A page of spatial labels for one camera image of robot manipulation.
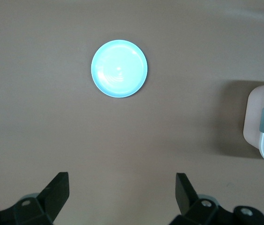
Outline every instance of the screw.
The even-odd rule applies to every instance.
[[[209,202],[207,200],[203,200],[202,205],[204,205],[205,207],[211,207],[212,206],[211,202]]]
[[[30,200],[26,200],[26,201],[22,202],[22,206],[29,205],[30,203],[31,203]]]
[[[242,208],[240,210],[244,215],[247,215],[247,216],[252,216],[253,215],[253,212],[247,208]]]

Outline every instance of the round plate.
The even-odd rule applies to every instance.
[[[96,86],[106,95],[124,98],[137,92],[147,77],[147,60],[133,43],[114,40],[102,45],[91,63]]]

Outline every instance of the light blue plate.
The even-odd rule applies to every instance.
[[[91,63],[96,86],[106,95],[124,98],[137,92],[147,77],[147,60],[135,44],[114,40],[102,45]]]

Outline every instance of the blue circular object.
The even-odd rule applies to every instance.
[[[93,80],[104,94],[124,98],[137,92],[147,77],[147,60],[135,44],[114,40],[102,45],[91,63]]]

